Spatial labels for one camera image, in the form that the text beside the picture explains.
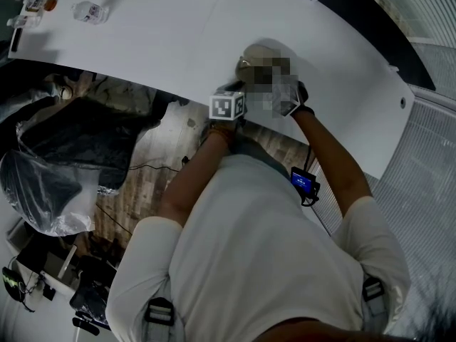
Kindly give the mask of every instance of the white tabletop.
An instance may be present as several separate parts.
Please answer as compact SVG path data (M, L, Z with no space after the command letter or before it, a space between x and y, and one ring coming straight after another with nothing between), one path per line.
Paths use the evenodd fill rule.
M293 51L309 105L363 170L380 178L410 114L413 93L355 29L309 0L89 0L106 23L72 17L58 0L10 57L56 63L141 83L208 104L258 41ZM400 108L406 99L405 109ZM247 119L306 143L290 118L249 103Z

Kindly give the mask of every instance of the clear plastic sheet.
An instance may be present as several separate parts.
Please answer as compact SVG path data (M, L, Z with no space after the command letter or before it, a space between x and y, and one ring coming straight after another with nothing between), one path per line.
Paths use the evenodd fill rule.
M98 170L50 165L15 150L0 167L11 206L38 232L64 237L94 230Z

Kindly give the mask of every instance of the person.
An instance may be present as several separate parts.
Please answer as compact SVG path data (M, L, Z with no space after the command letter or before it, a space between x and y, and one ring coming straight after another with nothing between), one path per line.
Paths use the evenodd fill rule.
M347 150L306 106L292 117L334 193L339 229L330 237L304 216L287 171L257 143L213 125L118 267L106 316L119 341L149 341L148 301L167 280L189 342L403 341L362 331L366 275L384 287L388 327L403 308L410 276L398 240Z

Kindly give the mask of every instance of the wooden floor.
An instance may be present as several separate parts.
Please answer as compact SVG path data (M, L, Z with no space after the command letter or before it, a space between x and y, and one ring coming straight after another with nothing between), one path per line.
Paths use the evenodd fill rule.
M154 167L168 166L180 170L182 158L191 158L196 152L207 114L207 106L199 103L191 102L184 107L178 103L170 104L161 125L147 131L138 141L131 167L147 163ZM246 125L244 134L257 140L287 169L304 165L306 145L253 123ZM149 167L129 171L119 195L98 197L97 204L105 213L98 207L95 209L94 234L109 241L117 238L120 246L125 248L130 234L107 214L133 232L141 219L156 214L161 196L175 174L167 169Z

